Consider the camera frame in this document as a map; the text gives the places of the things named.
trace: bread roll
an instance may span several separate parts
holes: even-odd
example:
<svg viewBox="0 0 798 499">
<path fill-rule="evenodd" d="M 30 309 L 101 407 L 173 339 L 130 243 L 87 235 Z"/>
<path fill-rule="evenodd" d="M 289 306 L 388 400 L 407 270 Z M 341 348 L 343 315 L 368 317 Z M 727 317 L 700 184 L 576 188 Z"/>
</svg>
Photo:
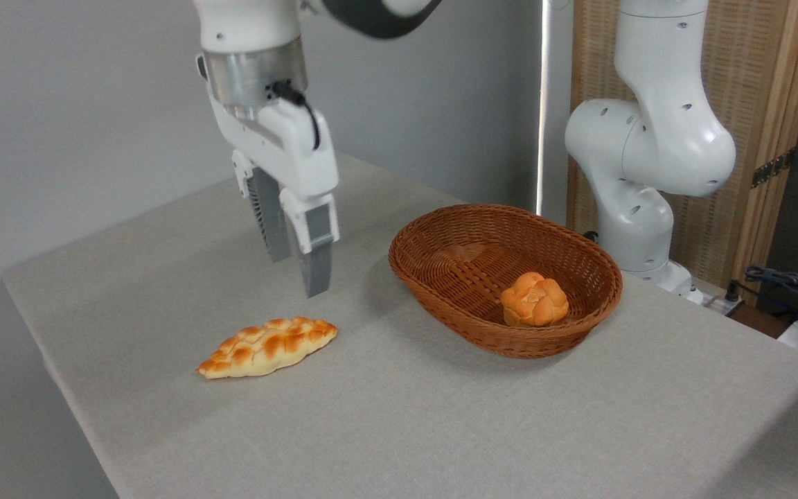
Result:
<svg viewBox="0 0 798 499">
<path fill-rule="evenodd" d="M 337 332 L 322 319 L 273 319 L 260 328 L 242 329 L 196 370 L 208 379 L 268 375 L 279 367 L 294 366 L 327 345 Z"/>
<path fill-rule="evenodd" d="M 546 326 L 568 315 L 568 298 L 558 282 L 537 272 L 520 275 L 501 293 L 507 326 Z"/>
</svg>

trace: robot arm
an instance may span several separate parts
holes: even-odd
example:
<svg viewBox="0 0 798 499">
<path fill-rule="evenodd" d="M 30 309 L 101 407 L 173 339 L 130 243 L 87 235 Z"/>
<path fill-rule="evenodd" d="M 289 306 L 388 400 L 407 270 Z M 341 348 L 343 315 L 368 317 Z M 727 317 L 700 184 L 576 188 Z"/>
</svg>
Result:
<svg viewBox="0 0 798 499">
<path fill-rule="evenodd" d="M 669 260 L 673 213 L 657 189 L 707 196 L 734 167 L 700 77 L 706 16 L 707 0 L 621 0 L 614 65 L 639 103 L 587 101 L 566 129 L 596 196 L 599 244 L 622 270 L 694 301 L 691 275 Z"/>
<path fill-rule="evenodd" d="M 335 149 L 307 89 L 302 8 L 332 13 L 371 37 L 401 37 L 440 0 L 193 0 L 202 25 L 199 72 L 233 167 L 251 200 L 270 258 L 291 255 L 285 219 L 301 250 L 307 296 L 330 285 L 330 246 L 339 239 Z"/>
</svg>

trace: elongated bread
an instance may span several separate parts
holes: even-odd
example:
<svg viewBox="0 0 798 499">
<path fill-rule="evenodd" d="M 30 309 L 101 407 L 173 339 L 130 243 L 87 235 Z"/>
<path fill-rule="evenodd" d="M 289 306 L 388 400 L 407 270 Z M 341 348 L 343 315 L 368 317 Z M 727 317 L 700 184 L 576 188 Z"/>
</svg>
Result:
<svg viewBox="0 0 798 499">
<path fill-rule="evenodd" d="M 337 333 L 322 319 L 273 319 L 260 328 L 242 329 L 196 370 L 208 379 L 268 375 L 279 367 L 294 366 Z"/>
</svg>

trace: brown wicker basket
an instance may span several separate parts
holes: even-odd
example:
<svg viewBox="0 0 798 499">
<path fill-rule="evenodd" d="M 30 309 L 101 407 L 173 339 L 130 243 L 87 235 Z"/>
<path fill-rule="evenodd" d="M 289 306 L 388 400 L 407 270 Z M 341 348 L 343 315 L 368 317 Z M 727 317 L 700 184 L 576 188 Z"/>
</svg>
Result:
<svg viewBox="0 0 798 499">
<path fill-rule="evenodd" d="M 390 268 L 427 312 L 467 341 L 516 359 L 576 347 L 621 299 L 621 271 L 590 240 L 523 209 L 460 204 L 405 225 Z M 541 328 L 504 323 L 501 291 L 524 272 L 554 278 L 569 313 Z"/>
</svg>

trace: gray tablecloth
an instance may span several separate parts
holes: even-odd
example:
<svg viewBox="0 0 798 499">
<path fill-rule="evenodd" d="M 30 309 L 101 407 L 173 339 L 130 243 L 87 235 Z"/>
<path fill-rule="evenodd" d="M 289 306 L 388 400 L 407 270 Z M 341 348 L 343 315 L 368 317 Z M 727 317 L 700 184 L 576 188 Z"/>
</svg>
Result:
<svg viewBox="0 0 798 499">
<path fill-rule="evenodd" d="M 332 287 L 309 300 L 230 182 L 7 272 L 120 496 L 798 497 L 798 351 L 625 278 L 573 351 L 486 353 L 386 260 L 403 225 L 457 201 L 339 162 Z M 269 376 L 194 372 L 295 315 L 339 334 Z"/>
</svg>

